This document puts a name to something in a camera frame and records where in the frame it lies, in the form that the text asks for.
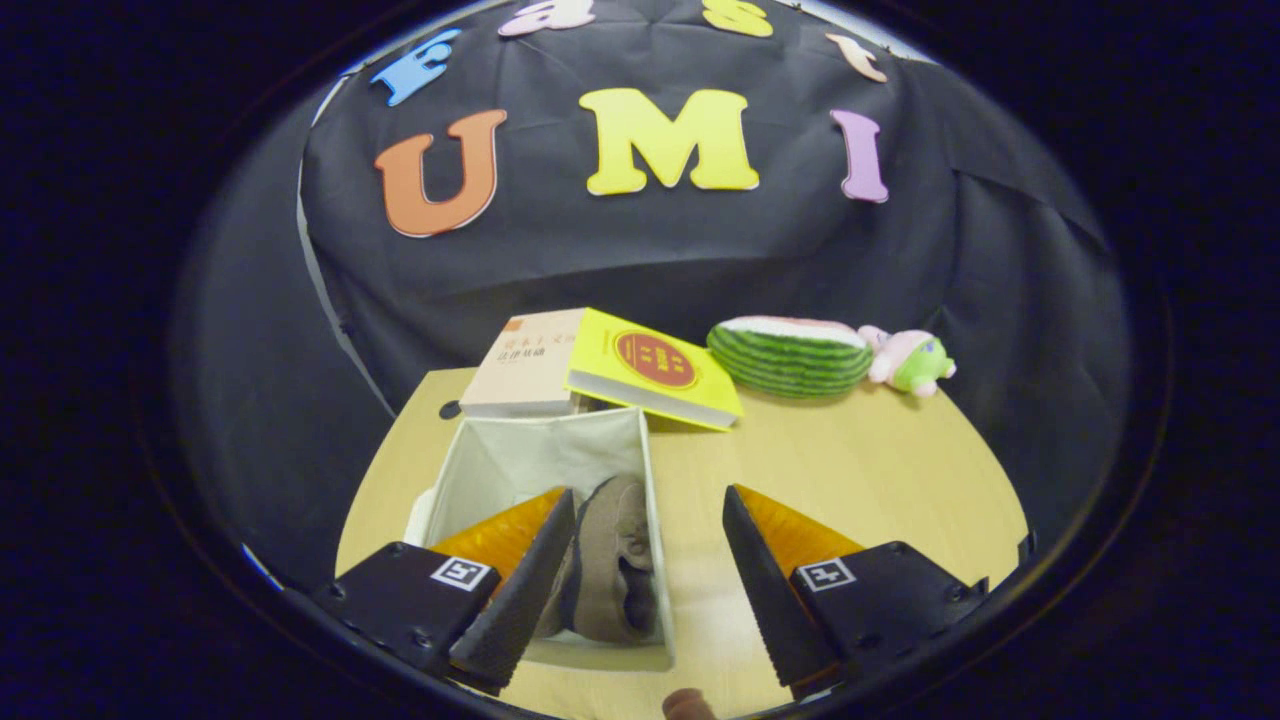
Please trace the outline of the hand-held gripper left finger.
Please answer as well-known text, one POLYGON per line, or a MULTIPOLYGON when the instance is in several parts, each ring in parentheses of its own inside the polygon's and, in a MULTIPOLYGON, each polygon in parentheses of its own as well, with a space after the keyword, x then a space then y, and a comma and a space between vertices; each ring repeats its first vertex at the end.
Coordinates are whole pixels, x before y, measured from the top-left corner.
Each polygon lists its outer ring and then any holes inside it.
POLYGON ((535 634, 575 527, 572 492, 554 487, 430 547, 390 542, 310 598, 398 662, 499 694, 535 634))

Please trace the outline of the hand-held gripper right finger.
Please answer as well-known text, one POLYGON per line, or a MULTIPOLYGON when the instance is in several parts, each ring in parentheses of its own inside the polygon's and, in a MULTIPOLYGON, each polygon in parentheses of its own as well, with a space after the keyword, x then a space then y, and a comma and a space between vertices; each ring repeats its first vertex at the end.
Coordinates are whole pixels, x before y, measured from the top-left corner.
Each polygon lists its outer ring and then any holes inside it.
POLYGON ((780 684, 795 700, 915 659, 989 592, 906 542, 861 546, 742 484, 722 527, 780 684))

